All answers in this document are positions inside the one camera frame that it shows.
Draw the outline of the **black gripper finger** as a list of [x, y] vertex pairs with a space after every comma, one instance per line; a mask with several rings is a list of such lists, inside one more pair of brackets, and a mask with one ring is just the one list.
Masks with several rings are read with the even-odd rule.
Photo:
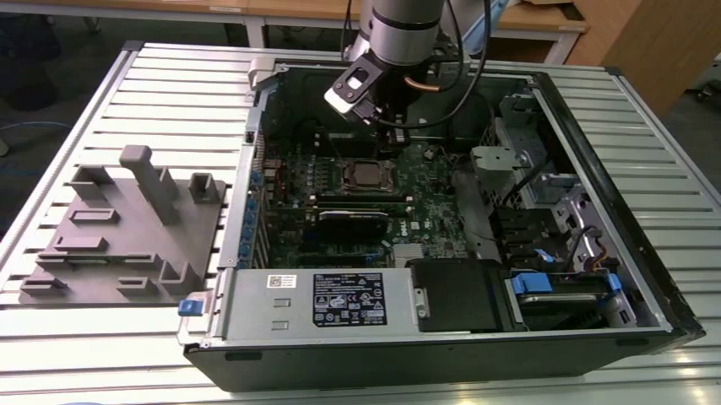
[[382, 128], [378, 132], [378, 151], [396, 155], [407, 146], [407, 130]]

